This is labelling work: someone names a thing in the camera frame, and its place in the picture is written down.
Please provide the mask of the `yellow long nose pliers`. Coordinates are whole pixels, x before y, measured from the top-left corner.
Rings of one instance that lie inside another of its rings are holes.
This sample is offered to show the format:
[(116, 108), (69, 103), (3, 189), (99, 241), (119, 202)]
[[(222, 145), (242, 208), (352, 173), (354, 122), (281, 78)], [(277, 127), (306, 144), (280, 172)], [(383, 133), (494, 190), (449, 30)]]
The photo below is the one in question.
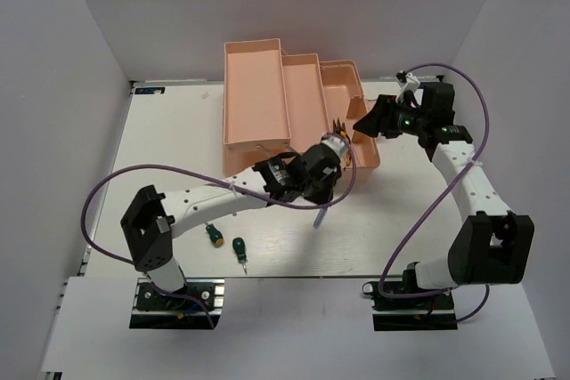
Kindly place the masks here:
[(341, 136), (344, 139), (349, 139), (348, 132), (346, 130), (346, 124), (342, 122), (339, 118), (333, 120), (332, 123), (332, 132)]

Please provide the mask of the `stubby green orange screwdriver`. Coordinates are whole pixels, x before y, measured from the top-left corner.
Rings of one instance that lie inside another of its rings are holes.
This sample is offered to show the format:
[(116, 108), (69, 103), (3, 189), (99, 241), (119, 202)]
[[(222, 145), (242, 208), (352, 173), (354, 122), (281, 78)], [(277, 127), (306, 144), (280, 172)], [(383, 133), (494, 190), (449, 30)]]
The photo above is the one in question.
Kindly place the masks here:
[(205, 225), (205, 230), (214, 247), (220, 247), (224, 244), (224, 236), (214, 224), (208, 222)]

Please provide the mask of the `blue red handled screwdriver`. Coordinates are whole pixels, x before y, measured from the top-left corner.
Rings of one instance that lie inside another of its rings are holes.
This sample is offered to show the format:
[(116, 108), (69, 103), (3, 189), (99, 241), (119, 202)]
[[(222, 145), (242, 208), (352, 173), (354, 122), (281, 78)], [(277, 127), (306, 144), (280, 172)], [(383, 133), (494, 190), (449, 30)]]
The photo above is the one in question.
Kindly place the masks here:
[(322, 208), (319, 210), (319, 212), (316, 215), (314, 222), (313, 222), (313, 229), (314, 230), (318, 230), (321, 227), (322, 222), (323, 222), (327, 212), (328, 212), (327, 208)]

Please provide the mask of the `pink plastic toolbox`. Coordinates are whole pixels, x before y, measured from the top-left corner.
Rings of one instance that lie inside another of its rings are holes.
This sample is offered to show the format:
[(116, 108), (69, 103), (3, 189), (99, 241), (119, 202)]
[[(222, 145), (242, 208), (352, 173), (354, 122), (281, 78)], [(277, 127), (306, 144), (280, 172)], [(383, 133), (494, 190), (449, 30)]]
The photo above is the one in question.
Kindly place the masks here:
[(375, 140), (353, 129), (366, 112), (354, 61), (288, 54), (278, 38), (224, 45), (226, 176), (280, 152), (304, 152), (338, 121), (351, 139), (356, 180), (365, 182), (380, 165)]

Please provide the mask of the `stubby green grey screwdriver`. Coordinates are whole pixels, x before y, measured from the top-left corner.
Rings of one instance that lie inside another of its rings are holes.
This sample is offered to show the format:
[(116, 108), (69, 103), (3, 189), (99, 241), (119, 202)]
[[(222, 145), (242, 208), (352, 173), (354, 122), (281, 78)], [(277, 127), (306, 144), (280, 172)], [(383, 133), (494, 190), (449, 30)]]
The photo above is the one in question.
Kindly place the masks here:
[(237, 262), (241, 265), (242, 269), (244, 270), (245, 274), (248, 274), (247, 271), (247, 252), (246, 252), (246, 245), (245, 241), (241, 237), (234, 238), (232, 240), (232, 249), (236, 255)]

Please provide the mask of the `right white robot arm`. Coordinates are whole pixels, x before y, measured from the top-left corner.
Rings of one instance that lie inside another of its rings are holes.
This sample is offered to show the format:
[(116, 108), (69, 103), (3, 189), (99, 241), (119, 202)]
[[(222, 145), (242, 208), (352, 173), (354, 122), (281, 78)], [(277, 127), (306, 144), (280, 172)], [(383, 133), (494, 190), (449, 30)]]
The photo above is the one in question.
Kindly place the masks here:
[(403, 272), (402, 287), (387, 298), (420, 308), (435, 294), (466, 285), (509, 285), (521, 282), (533, 241), (534, 224), (514, 211), (496, 193), (483, 168), (467, 128), (454, 122), (455, 92), (450, 84), (422, 86), (421, 101), (411, 90), (381, 94), (371, 110), (353, 126), (370, 137), (417, 137), (447, 183), (459, 209), (462, 226), (447, 254), (414, 262)]

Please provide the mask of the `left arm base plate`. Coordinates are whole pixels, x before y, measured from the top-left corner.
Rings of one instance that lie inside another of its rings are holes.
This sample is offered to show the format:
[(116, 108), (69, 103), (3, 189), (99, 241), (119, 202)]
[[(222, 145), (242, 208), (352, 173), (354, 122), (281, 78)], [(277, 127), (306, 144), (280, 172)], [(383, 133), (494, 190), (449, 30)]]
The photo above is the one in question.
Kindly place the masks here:
[(224, 305), (223, 279), (187, 279), (186, 294), (201, 302), (162, 295), (148, 279), (134, 291), (130, 329), (210, 330), (217, 326)]

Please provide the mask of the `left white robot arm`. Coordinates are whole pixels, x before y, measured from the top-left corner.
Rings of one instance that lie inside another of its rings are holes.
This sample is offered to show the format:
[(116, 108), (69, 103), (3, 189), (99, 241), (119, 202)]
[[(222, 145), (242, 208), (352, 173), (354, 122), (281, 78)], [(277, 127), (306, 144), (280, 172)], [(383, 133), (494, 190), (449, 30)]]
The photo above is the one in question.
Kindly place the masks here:
[(292, 207), (298, 198), (319, 208), (329, 204), (348, 155), (348, 147), (328, 136), (305, 153), (280, 153), (242, 172), (189, 190), (138, 190), (120, 220), (134, 268), (158, 288), (158, 298), (177, 308), (188, 297), (173, 241), (186, 231), (241, 211)]

